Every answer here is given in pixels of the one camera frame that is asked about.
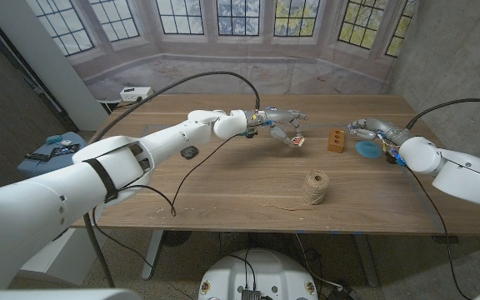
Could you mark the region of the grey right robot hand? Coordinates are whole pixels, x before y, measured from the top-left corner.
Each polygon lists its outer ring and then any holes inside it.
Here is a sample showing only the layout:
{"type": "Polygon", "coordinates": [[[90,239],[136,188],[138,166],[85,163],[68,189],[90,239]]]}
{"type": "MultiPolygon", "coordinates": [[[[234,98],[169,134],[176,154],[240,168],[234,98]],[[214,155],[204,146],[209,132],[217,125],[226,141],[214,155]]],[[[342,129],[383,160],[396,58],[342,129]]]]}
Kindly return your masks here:
{"type": "Polygon", "coordinates": [[[350,134],[355,134],[360,138],[373,140],[375,138],[386,138],[395,145],[401,146],[413,135],[405,129],[385,122],[374,117],[359,119],[347,125],[350,134]]]}

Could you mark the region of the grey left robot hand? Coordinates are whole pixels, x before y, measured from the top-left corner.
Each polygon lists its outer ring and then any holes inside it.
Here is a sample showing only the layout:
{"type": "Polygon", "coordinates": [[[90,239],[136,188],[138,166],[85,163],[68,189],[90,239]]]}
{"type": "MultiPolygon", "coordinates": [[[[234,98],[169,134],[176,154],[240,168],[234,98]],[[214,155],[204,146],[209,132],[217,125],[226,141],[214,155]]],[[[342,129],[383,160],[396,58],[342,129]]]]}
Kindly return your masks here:
{"type": "Polygon", "coordinates": [[[244,111],[247,119],[247,129],[242,133],[247,138],[253,138],[258,134],[258,127],[267,126],[270,135],[277,140],[286,143],[290,147],[301,147],[305,140],[302,135],[299,119],[308,120],[308,116],[298,110],[266,107],[264,110],[244,111]],[[288,137],[277,124],[290,123],[296,130],[295,137],[288,137]]]}

